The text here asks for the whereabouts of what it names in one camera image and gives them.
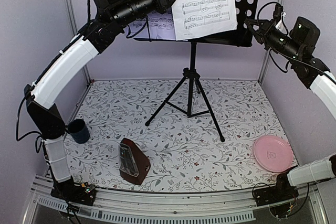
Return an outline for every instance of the leaf pattern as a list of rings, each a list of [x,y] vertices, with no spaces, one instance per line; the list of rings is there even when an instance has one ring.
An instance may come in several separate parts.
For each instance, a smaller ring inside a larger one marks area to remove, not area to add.
[[[253,156],[253,144],[263,135],[286,136],[264,92],[253,81],[202,80],[225,143],[209,114],[187,118],[166,105],[149,127],[144,124],[176,86],[175,80],[97,81],[80,107],[77,118],[88,125],[85,144],[66,136],[67,161],[76,182],[112,189],[200,192],[273,184],[275,173],[262,169]],[[171,102],[186,110],[188,83]],[[193,112],[206,110],[194,92]],[[136,142],[152,167],[141,186],[119,174],[118,144]]]

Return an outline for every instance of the wooden metronome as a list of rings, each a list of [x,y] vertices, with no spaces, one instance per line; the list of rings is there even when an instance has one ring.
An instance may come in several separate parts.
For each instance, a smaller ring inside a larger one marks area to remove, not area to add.
[[[151,163],[137,145],[124,138],[119,144],[120,176],[126,181],[141,185],[146,178]]]

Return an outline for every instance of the white paper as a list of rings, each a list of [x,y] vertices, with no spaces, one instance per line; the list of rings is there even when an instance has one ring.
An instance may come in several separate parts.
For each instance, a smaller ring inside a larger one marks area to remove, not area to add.
[[[149,25],[150,25],[150,35],[152,39],[167,39],[176,40],[174,21],[172,10],[168,9],[167,13],[160,14],[157,12],[152,12],[148,14]],[[130,24],[131,34],[136,33],[146,22],[146,19],[138,19]],[[145,28],[141,33],[139,33],[136,38],[148,39],[148,30]]]
[[[177,0],[172,11],[176,40],[237,29],[235,0]]]

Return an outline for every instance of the black music stand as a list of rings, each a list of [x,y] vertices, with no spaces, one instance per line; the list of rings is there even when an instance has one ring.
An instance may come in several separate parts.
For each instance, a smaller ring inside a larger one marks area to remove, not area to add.
[[[237,10],[237,30],[226,31],[224,33],[213,34],[210,36],[206,36],[198,39],[191,39],[187,42],[191,43],[191,59],[190,59],[190,68],[183,69],[183,78],[177,84],[177,86],[173,89],[173,91],[168,95],[168,97],[163,101],[160,107],[154,112],[151,118],[146,122],[146,126],[149,126],[152,120],[156,117],[156,115],[162,110],[162,108],[168,104],[177,110],[185,113],[188,118],[197,115],[203,115],[205,113],[210,113],[213,119],[213,122],[218,130],[219,138],[222,142],[225,141],[221,128],[218,125],[216,120],[216,116],[211,108],[211,105],[206,97],[205,91],[202,88],[201,82],[199,81],[200,75],[197,73],[195,69],[196,63],[196,47],[197,43],[212,43],[212,44],[223,44],[223,45],[233,45],[237,47],[251,47],[252,46],[252,33],[247,29],[244,21],[246,18],[254,18],[257,11],[257,3],[258,0],[236,0],[236,10]],[[148,39],[136,39],[138,41],[148,41]],[[160,39],[152,39],[151,41],[166,41]],[[189,92],[188,92],[188,107],[187,111],[182,110],[176,105],[169,102],[170,98],[174,95],[174,93],[180,88],[180,86],[189,79]],[[208,110],[192,114],[192,101],[193,101],[193,90],[194,83],[196,84],[197,90],[202,94],[203,99],[207,105]]]

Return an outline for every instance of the white wall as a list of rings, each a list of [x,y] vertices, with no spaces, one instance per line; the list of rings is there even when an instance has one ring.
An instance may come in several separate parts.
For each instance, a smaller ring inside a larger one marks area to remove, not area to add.
[[[63,0],[0,0],[0,222],[17,224],[36,174],[46,164],[34,136],[17,143],[15,121],[23,88],[34,81],[71,39]],[[85,89],[82,73],[57,100],[67,120]],[[23,108],[20,133],[35,130]]]
[[[286,24],[292,28],[298,16],[303,16],[321,30],[314,52],[336,72],[336,4],[334,0],[286,0]],[[286,61],[276,56],[281,66]],[[336,152],[336,121],[310,90],[298,80],[295,73],[281,73],[272,63],[268,69],[264,89],[285,128],[300,164],[320,159]],[[336,220],[336,181],[319,185],[330,223]]]
[[[87,20],[86,0],[72,1],[81,27]],[[259,0],[259,7],[269,1],[275,0]],[[196,68],[202,78],[258,79],[264,51],[256,43],[251,48],[213,44],[198,44],[197,48]],[[189,60],[189,43],[138,42],[119,35],[88,66],[94,79],[181,78]]]

